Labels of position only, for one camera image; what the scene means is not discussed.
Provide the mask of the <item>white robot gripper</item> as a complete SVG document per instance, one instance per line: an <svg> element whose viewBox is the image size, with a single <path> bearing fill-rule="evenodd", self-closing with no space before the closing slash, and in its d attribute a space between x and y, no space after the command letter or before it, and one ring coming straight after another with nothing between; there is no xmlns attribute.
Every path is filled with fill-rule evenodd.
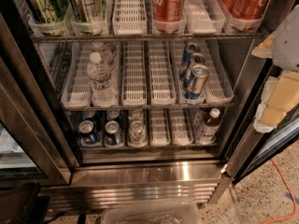
<svg viewBox="0 0 299 224"><path fill-rule="evenodd" d="M257 107L253 127L258 133L270 133L299 103L299 5L295 6L276 32L255 47L251 54L272 58L283 71L279 77L270 76Z"/></svg>

